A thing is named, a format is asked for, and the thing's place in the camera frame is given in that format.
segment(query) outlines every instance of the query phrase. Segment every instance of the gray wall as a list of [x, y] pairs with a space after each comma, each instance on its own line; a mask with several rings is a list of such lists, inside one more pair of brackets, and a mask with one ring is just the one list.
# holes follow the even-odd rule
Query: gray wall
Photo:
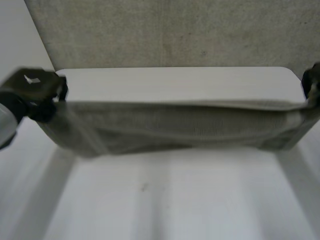
[[25, 0], [54, 67], [283, 66], [320, 60], [319, 0]]

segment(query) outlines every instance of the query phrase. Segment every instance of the black clamp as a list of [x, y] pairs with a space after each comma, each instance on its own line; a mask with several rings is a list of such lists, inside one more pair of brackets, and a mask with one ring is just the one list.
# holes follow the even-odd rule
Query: black clamp
[[310, 103], [320, 106], [320, 62], [303, 73], [301, 85], [305, 98]]
[[22, 68], [0, 87], [0, 104], [6, 106], [18, 123], [25, 116], [41, 123], [49, 122], [57, 109], [54, 99], [65, 101], [67, 79], [54, 71]]

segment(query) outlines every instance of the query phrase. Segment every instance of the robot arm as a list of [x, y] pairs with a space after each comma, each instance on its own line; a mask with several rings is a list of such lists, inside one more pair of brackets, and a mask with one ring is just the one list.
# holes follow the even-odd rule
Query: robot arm
[[22, 68], [0, 86], [0, 149], [10, 145], [24, 117], [49, 122], [56, 112], [54, 99], [64, 101], [67, 80], [53, 71]]

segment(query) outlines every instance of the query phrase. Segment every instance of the folded towel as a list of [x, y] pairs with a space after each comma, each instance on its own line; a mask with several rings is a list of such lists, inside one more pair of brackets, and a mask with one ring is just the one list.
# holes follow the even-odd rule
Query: folded towel
[[320, 118], [320, 94], [312, 81], [309, 85], [306, 95], [312, 92], [312, 97], [304, 104], [57, 102], [52, 121], [38, 124], [56, 144], [84, 157], [239, 145], [283, 150], [297, 143]]

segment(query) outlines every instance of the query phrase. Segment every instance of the fabric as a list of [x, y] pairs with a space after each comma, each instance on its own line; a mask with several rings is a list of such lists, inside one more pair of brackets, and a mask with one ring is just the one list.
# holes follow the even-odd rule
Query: fabric
[[84, 157], [189, 147], [293, 147], [320, 119], [320, 64], [302, 79], [303, 104], [285, 101], [57, 102], [38, 123], [59, 146]]

